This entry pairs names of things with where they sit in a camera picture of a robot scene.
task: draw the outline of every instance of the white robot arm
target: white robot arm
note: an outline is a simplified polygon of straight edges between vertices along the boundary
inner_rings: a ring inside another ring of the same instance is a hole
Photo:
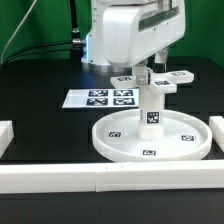
[[[185,32],[184,0],[92,0],[92,16],[82,62],[96,71],[132,67]]]

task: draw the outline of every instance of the white circular tray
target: white circular tray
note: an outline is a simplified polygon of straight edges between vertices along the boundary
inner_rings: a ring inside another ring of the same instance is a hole
[[[211,148],[212,133],[199,119],[164,110],[164,135],[146,141],[138,135],[140,110],[126,110],[103,117],[93,127],[96,150],[114,162],[200,160]]]

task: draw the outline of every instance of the black table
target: black table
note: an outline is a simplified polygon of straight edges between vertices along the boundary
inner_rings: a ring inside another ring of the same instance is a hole
[[[206,58],[170,58],[191,84],[166,96],[166,109],[208,123],[224,115],[224,69]],[[15,139],[0,164],[110,162],[92,145],[91,130],[117,109],[63,110],[69,89],[113,88],[109,76],[60,60],[21,60],[0,70],[0,120],[13,120]],[[224,159],[213,142],[205,159]],[[0,195],[0,223],[223,223],[223,189]]]

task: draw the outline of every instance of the white cylindrical block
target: white cylindrical block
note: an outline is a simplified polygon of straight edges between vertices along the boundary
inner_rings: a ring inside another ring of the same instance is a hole
[[[139,137],[143,140],[158,140],[163,137],[163,109],[165,95],[155,94],[151,86],[139,88]]]
[[[163,137],[163,125],[145,125],[139,122],[139,137],[143,140],[154,141]]]

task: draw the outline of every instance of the green wall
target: green wall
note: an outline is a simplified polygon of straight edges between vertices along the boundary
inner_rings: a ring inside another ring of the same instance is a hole
[[[76,0],[83,37],[91,27],[90,0]],[[0,53],[32,0],[0,0]],[[187,29],[185,37],[171,46],[171,56],[202,56],[224,67],[224,1],[185,0]],[[7,51],[29,45],[69,40],[71,32],[69,0],[39,0]],[[45,57],[67,57],[67,54]]]

